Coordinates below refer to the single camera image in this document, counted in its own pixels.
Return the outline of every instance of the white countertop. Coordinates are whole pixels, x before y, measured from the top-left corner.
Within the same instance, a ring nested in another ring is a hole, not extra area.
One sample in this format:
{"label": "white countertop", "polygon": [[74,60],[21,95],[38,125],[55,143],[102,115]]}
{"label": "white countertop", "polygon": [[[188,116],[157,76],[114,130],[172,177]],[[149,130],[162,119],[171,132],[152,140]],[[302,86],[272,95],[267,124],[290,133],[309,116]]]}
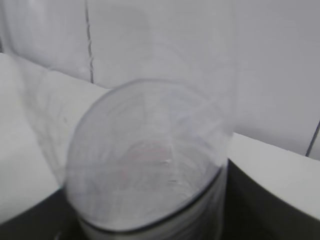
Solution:
{"label": "white countertop", "polygon": [[[0,223],[58,189],[20,106],[19,77],[0,53]],[[236,133],[228,157],[262,187],[320,219],[320,161]]]}

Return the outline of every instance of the tile grout line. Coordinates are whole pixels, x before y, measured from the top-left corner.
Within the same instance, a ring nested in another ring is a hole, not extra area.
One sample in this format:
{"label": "tile grout line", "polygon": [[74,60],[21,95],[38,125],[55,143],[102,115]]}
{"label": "tile grout line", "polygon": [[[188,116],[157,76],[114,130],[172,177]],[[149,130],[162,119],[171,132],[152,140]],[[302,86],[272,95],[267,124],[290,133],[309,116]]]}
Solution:
{"label": "tile grout line", "polygon": [[308,150],[306,151],[306,154],[305,154],[306,157],[309,157],[309,155],[310,155],[310,153],[312,151],[312,148],[313,148],[313,146],[315,144],[315,141],[317,139],[319,130],[320,130],[320,121],[319,121],[318,125],[316,126],[316,129],[315,129],[315,132],[314,132],[313,137],[311,139],[310,145],[308,147]]}

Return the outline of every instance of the black rim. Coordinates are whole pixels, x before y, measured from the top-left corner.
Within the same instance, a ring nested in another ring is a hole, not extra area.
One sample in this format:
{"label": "black rim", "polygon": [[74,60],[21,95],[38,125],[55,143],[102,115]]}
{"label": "black rim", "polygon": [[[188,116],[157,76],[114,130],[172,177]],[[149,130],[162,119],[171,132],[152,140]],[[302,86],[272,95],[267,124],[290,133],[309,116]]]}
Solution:
{"label": "black rim", "polygon": [[221,167],[219,169],[219,171],[215,174],[215,176],[213,177],[213,179],[209,182],[209,184],[203,189],[201,190],[193,199],[190,200],[190,202],[184,206],[182,206],[181,208],[178,208],[176,211],[170,213],[169,215],[160,218],[159,220],[152,222],[148,225],[142,226],[138,229],[133,229],[133,230],[109,230],[109,229],[101,229],[99,227],[94,226],[93,224],[89,223],[88,221],[84,220],[81,216],[79,216],[79,220],[81,222],[83,222],[84,224],[88,225],[89,227],[93,228],[94,230],[103,233],[103,234],[109,234],[109,235],[133,235],[133,234],[138,234],[141,232],[146,232],[149,231],[151,229],[157,228],[161,225],[163,225],[165,222],[168,222],[172,219],[174,219],[175,217],[177,217],[178,215],[183,214],[184,212],[188,211],[189,209],[191,209],[205,194],[207,194],[209,192],[209,190],[211,189],[211,187],[216,183],[216,181],[218,180],[218,178],[222,175],[224,167]]}

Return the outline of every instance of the dark surface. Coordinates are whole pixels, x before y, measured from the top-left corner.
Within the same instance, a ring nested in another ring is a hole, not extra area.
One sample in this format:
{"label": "dark surface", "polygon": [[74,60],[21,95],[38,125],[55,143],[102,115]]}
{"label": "dark surface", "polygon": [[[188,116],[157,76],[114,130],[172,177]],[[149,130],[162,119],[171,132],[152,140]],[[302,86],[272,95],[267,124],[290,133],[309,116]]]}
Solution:
{"label": "dark surface", "polygon": [[[320,221],[259,186],[231,161],[223,240],[320,240]],[[0,226],[0,240],[87,240],[61,191]]]}

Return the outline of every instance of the transparent container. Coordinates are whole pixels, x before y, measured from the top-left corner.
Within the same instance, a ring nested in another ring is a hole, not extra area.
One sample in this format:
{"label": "transparent container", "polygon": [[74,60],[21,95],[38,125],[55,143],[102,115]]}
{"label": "transparent container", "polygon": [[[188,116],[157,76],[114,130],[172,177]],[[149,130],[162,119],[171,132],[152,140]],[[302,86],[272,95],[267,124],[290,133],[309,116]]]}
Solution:
{"label": "transparent container", "polygon": [[88,236],[219,239],[236,100],[231,1],[0,4],[27,118]]}

